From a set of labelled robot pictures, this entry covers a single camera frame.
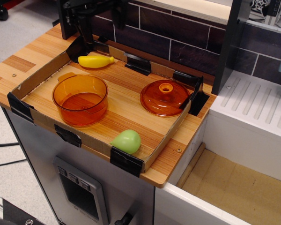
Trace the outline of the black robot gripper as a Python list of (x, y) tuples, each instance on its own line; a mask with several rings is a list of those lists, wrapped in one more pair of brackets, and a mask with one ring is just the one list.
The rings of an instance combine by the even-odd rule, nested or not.
[(123, 29), (126, 24), (128, 0), (74, 0), (71, 10), (75, 15), (75, 26), (83, 37), (85, 46), (93, 51), (93, 34), (89, 17), (111, 11), (114, 25)]

